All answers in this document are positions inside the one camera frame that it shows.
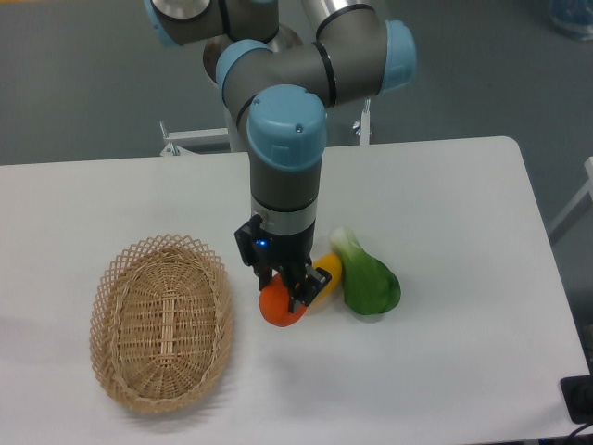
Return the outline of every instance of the orange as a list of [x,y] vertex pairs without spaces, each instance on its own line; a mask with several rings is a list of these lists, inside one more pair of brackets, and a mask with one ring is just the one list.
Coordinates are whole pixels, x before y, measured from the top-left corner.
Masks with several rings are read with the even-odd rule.
[[268,322],[278,327],[287,327],[296,323],[303,316],[306,306],[301,306],[294,313],[288,311],[288,289],[277,273],[259,294],[259,310]]

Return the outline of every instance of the light blue joint cap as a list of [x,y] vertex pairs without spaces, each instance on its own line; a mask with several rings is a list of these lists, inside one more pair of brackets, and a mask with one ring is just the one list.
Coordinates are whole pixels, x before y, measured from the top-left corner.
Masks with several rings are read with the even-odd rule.
[[257,40],[248,39],[235,42],[224,50],[224,52],[219,57],[218,63],[216,64],[216,83],[221,90],[221,95],[222,90],[224,89],[224,81],[226,80],[226,76],[233,67],[234,63],[245,54],[256,49],[266,49],[271,52],[266,44],[258,42]]
[[173,39],[170,38],[170,35],[167,34],[163,25],[160,24],[158,21],[157,13],[155,9],[152,7],[152,2],[150,0],[145,0],[145,8],[146,14],[148,14],[148,18],[150,19],[150,23],[152,24],[153,29],[157,33],[157,37],[160,41],[160,44],[171,48],[173,46],[179,46]]
[[323,155],[327,143],[321,100],[294,85],[275,85],[255,96],[247,120],[253,151],[268,165],[301,172]]
[[387,60],[381,93],[394,90],[416,74],[416,44],[410,30],[399,20],[386,21]]

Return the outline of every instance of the green vegetable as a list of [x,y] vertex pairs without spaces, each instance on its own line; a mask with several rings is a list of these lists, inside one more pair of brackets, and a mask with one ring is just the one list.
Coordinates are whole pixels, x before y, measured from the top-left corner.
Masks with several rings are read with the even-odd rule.
[[352,229],[338,227],[330,233],[332,250],[343,265],[344,302],[355,313],[374,315],[391,311],[399,303],[397,277],[360,246]]

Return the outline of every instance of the white table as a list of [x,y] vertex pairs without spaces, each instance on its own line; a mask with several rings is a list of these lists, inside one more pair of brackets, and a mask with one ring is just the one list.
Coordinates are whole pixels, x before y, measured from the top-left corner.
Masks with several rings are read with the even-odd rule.
[[[313,256],[348,224],[399,306],[337,296],[278,329],[233,231],[245,154],[0,168],[0,443],[461,444],[566,435],[559,380],[587,373],[518,146],[508,138],[327,150]],[[188,234],[227,265],[232,359],[210,397],[144,417],[91,370],[100,276],[131,243]]]

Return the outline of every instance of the white chair leg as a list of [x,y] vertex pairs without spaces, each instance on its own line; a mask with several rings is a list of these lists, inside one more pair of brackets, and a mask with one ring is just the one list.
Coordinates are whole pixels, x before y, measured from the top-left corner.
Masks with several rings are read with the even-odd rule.
[[566,232],[573,227],[574,223],[591,208],[591,204],[593,204],[593,184],[589,180],[576,192],[548,226],[549,243],[553,246],[566,235]]
[[360,144],[367,146],[371,143],[371,99],[364,101],[364,109],[360,115]]
[[169,133],[165,128],[165,122],[161,122],[160,131],[163,134],[163,142],[166,144],[165,148],[160,152],[160,156],[195,154],[195,152],[181,148],[179,145],[196,148],[199,146],[225,144],[229,142],[229,131],[226,128]]

